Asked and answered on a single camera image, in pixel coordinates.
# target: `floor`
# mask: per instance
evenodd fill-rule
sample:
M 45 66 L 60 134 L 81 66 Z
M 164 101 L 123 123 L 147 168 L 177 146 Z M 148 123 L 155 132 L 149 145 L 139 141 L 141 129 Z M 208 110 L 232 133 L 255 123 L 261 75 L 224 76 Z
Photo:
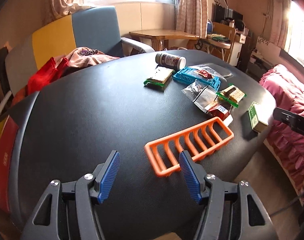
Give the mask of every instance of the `floor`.
M 251 184 L 269 214 L 283 208 L 296 197 L 289 179 L 265 145 L 258 149 L 235 182 L 241 180 L 247 180 Z M 296 202 L 288 210 L 272 217 L 280 240 L 295 239 L 299 232 L 299 212 L 300 204 Z M 180 240 L 180 238 L 175 233 L 170 233 L 157 240 Z

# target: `plastic bag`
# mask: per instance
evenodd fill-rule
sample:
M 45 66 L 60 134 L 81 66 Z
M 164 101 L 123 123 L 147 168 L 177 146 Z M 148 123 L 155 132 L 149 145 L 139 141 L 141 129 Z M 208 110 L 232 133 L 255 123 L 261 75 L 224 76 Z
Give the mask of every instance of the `plastic bag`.
M 208 113 L 206 109 L 207 106 L 217 98 L 216 91 L 211 86 L 205 85 L 197 80 L 184 88 L 182 92 L 206 114 Z
M 229 93 L 229 90 L 234 92 L 235 94 L 232 96 L 231 93 Z M 220 97 L 222 100 L 225 100 L 235 108 L 239 107 L 239 101 L 246 97 L 246 93 L 243 93 L 239 88 L 237 88 L 235 85 L 230 84 L 230 86 L 220 92 L 216 93 L 218 97 Z
M 186 70 L 184 73 L 187 75 L 193 76 L 195 78 L 202 78 L 204 80 L 208 80 L 208 79 L 212 78 L 212 77 L 205 78 L 204 76 L 201 76 L 200 74 L 198 74 L 197 71 L 198 71 L 197 69 L 192 68 L 191 70 Z
M 225 77 L 223 77 L 219 72 L 216 72 L 214 69 L 210 68 L 208 66 L 208 64 L 200 64 L 200 65 L 189 66 L 189 68 L 205 70 L 206 72 L 210 73 L 212 76 L 218 77 L 218 78 L 224 80 L 225 82 L 227 82 Z

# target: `pink cloth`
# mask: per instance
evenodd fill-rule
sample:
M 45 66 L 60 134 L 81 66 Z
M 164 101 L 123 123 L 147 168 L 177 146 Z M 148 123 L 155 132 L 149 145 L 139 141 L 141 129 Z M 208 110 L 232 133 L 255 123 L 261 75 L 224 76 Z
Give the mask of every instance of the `pink cloth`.
M 261 78 L 260 85 L 273 95 L 277 107 L 304 116 L 304 84 L 285 66 L 270 69 Z M 284 123 L 273 121 L 267 140 L 300 190 L 304 180 L 304 136 Z
M 98 51 L 97 54 L 90 56 L 80 56 L 79 53 L 82 50 L 92 50 L 92 49 L 89 49 L 87 47 L 80 47 L 73 50 L 69 55 L 66 56 L 66 58 L 69 60 L 70 67 L 94 66 L 113 59 L 118 59 L 118 57 L 106 55 L 101 51 Z

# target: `cable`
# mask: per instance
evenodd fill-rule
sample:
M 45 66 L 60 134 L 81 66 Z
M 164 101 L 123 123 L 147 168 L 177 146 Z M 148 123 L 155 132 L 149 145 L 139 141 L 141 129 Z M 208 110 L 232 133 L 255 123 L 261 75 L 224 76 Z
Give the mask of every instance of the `cable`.
M 300 198 L 302 198 L 304 196 L 304 192 L 299 194 L 297 197 L 295 197 L 292 201 L 290 201 L 289 204 L 287 204 L 285 207 L 279 209 L 278 211 L 273 212 L 271 215 L 269 215 L 270 217 L 274 217 L 280 213 L 282 213 L 283 211 L 287 210 L 288 208 L 290 208 L 295 202 L 297 202 Z
M 266 15 L 265 15 L 264 26 L 263 26 L 263 30 L 262 30 L 262 33 L 261 33 L 261 37 L 263 36 L 264 29 L 265 29 L 265 25 L 266 25 L 266 23 L 267 23 L 267 21 L 268 21 L 268 16 L 269 16 L 269 14 L 270 14 L 270 7 L 271 7 L 271 2 L 270 2 L 270 0 L 268 0 L 267 13 L 266 13 Z

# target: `black leather table surface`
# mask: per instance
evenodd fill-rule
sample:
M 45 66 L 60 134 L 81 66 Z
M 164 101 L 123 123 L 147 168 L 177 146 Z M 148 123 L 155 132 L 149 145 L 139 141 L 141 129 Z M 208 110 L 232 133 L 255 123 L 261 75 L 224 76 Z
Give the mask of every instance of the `black leather table surface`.
M 269 128 L 251 130 L 247 109 L 256 101 L 272 116 L 275 100 L 256 81 L 207 53 L 175 50 L 187 66 L 215 63 L 247 94 L 231 114 L 234 139 L 201 164 L 207 172 L 232 181 L 247 165 Z M 121 166 L 110 196 L 97 211 L 105 238 L 153 239 L 175 231 L 199 213 L 180 172 L 158 178 L 144 152 L 154 139 L 207 120 L 183 95 L 186 86 L 171 80 L 164 91 L 144 87 L 156 67 L 156 53 L 93 66 L 45 87 L 36 98 L 23 138 L 18 192 L 26 221 L 52 179 L 79 179 L 118 150 Z M 221 89 L 228 87 L 221 82 Z

